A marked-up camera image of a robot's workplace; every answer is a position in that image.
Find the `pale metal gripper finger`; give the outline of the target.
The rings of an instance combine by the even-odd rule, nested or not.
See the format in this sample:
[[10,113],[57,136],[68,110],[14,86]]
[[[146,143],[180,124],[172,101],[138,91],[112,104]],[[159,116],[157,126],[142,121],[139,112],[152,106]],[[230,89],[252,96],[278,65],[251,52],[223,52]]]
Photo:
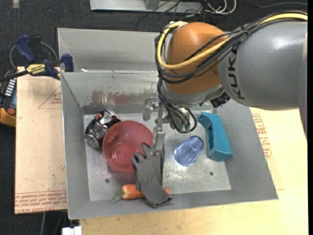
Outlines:
[[143,111],[143,120],[148,121],[152,112],[156,112],[159,109],[159,101],[157,98],[148,98],[145,100],[145,109]]
[[155,126],[153,129],[153,145],[152,151],[154,155],[160,155],[160,175],[161,183],[163,183],[163,168],[164,168],[164,139],[165,132],[162,126]]

